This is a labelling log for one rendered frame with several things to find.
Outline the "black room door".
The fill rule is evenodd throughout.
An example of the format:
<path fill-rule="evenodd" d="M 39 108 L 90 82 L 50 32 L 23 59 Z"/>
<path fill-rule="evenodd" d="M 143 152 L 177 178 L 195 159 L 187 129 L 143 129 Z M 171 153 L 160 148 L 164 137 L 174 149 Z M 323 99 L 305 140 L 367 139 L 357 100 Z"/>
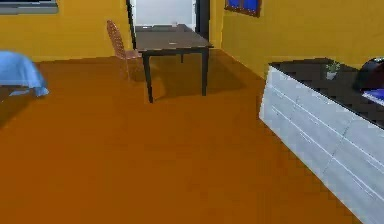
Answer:
<path fill-rule="evenodd" d="M 210 0 L 196 0 L 196 27 L 195 31 L 205 38 L 209 39 L 209 20 L 210 20 Z"/>

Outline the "grey window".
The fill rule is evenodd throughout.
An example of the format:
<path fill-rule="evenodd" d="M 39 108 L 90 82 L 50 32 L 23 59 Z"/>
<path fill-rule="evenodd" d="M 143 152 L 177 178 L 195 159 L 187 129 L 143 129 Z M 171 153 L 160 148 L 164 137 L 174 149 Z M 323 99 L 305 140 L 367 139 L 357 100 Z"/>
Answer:
<path fill-rule="evenodd" d="M 0 15 L 56 14 L 57 0 L 0 0 Z"/>

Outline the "blue bed cover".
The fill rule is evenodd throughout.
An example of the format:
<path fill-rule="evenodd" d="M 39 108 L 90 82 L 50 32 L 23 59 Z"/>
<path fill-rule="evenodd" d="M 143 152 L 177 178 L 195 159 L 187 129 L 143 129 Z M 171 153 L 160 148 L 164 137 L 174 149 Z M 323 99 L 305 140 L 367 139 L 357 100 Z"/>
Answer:
<path fill-rule="evenodd" d="M 0 51 L 0 86 L 11 87 L 11 96 L 49 94 L 47 82 L 36 65 L 27 56 L 12 51 Z"/>

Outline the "pink lattice chair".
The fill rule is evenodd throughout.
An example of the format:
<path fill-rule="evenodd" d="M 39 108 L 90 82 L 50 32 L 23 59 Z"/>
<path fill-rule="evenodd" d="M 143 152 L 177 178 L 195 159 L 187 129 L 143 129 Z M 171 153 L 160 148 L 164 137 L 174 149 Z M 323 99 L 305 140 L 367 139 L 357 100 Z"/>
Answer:
<path fill-rule="evenodd" d="M 121 61 L 121 74 L 128 80 L 136 81 L 136 75 L 131 72 L 129 63 L 136 64 L 141 54 L 137 50 L 126 50 L 124 42 L 117 25 L 112 21 L 106 22 L 106 29 L 109 39 L 111 41 L 115 57 Z"/>

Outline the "dark brown table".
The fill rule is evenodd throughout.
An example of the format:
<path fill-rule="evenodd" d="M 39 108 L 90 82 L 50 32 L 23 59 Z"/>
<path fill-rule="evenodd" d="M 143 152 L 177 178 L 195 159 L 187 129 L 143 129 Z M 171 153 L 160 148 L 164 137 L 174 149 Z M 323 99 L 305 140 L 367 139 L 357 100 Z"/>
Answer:
<path fill-rule="evenodd" d="M 144 28 L 138 26 L 135 30 L 136 50 L 142 55 L 144 74 L 147 87 L 148 101 L 153 102 L 150 58 L 153 56 L 170 56 L 200 53 L 201 54 L 201 95 L 205 96 L 208 85 L 209 50 L 213 45 L 192 31 L 185 24 L 176 27 Z"/>

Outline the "black round object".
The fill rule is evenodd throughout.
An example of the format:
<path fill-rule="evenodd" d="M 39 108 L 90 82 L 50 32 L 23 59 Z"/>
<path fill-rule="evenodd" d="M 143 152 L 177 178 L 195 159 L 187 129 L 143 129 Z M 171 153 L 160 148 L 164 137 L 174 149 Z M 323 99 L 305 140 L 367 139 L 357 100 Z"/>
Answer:
<path fill-rule="evenodd" d="M 363 64 L 353 87 L 360 91 L 384 88 L 384 57 L 376 57 Z"/>

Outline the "blue book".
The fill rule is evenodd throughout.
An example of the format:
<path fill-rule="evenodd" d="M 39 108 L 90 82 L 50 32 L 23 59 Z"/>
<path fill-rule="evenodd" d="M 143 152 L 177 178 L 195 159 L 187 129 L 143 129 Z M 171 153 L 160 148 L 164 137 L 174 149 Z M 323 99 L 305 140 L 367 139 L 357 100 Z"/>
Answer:
<path fill-rule="evenodd" d="M 384 106 L 384 89 L 365 91 L 363 97 Z"/>

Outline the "small potted plant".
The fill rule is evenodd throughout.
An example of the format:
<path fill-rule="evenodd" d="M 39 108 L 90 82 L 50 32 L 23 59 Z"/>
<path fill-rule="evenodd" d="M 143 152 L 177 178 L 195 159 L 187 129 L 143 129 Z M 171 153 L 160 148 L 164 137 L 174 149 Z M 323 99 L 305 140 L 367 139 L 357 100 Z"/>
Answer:
<path fill-rule="evenodd" d="M 332 80 L 337 75 L 337 72 L 340 70 L 340 67 L 341 67 L 341 64 L 336 61 L 333 61 L 332 63 L 328 64 L 326 66 L 326 69 L 327 69 L 326 78 L 328 80 Z"/>

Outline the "white chest of drawers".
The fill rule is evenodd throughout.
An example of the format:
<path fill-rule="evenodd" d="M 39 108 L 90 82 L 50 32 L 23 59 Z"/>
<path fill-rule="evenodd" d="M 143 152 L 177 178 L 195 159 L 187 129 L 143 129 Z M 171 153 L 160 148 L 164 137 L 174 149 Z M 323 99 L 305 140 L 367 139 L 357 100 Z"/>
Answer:
<path fill-rule="evenodd" d="M 363 223 L 384 224 L 384 106 L 328 58 L 271 62 L 259 118 Z"/>

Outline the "blue framed picture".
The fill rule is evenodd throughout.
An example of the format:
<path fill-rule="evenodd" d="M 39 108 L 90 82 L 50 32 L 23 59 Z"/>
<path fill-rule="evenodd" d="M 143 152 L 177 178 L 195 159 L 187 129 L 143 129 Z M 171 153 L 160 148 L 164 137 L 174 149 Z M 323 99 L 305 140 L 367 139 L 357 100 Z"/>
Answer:
<path fill-rule="evenodd" d="M 262 0 L 225 0 L 224 9 L 252 17 L 259 17 Z"/>

